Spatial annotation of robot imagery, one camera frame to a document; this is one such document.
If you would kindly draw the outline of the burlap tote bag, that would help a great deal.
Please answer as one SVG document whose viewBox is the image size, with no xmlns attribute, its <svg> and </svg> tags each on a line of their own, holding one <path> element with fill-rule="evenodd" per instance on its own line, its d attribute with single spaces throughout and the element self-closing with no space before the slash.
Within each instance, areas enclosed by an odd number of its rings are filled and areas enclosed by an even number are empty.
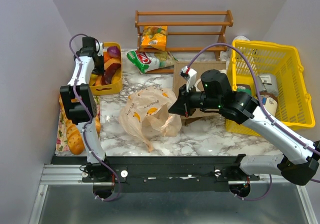
<svg viewBox="0 0 320 224">
<path fill-rule="evenodd" d="M 175 93 L 176 98 L 178 98 L 180 87 L 187 83 L 189 85 L 193 84 L 196 91 L 203 91 L 204 88 L 202 87 L 200 78 L 205 71 L 216 69 L 222 73 L 226 73 L 227 65 L 225 61 L 196 61 L 190 67 L 187 76 L 181 76 L 182 72 L 185 73 L 188 70 L 186 66 L 188 66 L 189 63 L 189 61 L 178 61 L 174 66 L 172 90 Z M 190 117 L 186 118 L 185 116 L 181 116 L 181 121 L 183 126 L 187 126 L 199 119 L 217 115 L 217 113 L 204 113 L 196 110 Z"/>
</svg>

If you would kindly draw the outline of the orange plastic grocery bag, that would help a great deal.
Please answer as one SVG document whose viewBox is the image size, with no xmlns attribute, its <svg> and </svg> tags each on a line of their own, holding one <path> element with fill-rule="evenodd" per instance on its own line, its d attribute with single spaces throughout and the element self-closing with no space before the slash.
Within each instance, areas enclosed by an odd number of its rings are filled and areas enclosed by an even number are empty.
<svg viewBox="0 0 320 224">
<path fill-rule="evenodd" d="M 176 100 L 175 93 L 168 88 L 149 87 L 137 91 L 128 97 L 118 121 L 129 135 L 144 142 L 151 152 L 154 147 L 148 135 L 176 137 L 182 128 L 181 117 L 169 113 Z"/>
</svg>

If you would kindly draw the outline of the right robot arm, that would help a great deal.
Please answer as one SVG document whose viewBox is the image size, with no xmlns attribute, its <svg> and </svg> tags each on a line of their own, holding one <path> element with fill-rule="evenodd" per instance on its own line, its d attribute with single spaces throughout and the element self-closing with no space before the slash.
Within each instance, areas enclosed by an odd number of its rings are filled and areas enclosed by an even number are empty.
<svg viewBox="0 0 320 224">
<path fill-rule="evenodd" d="M 227 75 L 208 70 L 201 75 L 203 91 L 196 91 L 197 72 L 184 67 L 180 75 L 186 84 L 179 88 L 178 98 L 169 113 L 190 117 L 196 110 L 218 113 L 253 130 L 277 147 L 280 155 L 239 155 L 231 167 L 235 175 L 278 175 L 293 184 L 304 186 L 319 167 L 320 143 L 308 140 L 264 109 L 257 99 L 245 92 L 232 91 Z"/>
</svg>

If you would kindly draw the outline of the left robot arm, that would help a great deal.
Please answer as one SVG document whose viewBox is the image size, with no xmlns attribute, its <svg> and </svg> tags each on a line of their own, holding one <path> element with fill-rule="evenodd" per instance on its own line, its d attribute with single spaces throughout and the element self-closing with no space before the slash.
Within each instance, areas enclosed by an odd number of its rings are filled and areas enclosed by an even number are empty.
<svg viewBox="0 0 320 224">
<path fill-rule="evenodd" d="M 82 33 L 74 35 L 69 41 L 74 72 L 69 83 L 60 88 L 66 117 L 79 130 L 87 153 L 84 173 L 88 182 L 103 182 L 111 174 L 96 129 L 97 107 L 89 85 L 92 72 L 103 70 L 103 47 L 94 37 Z"/>
</svg>

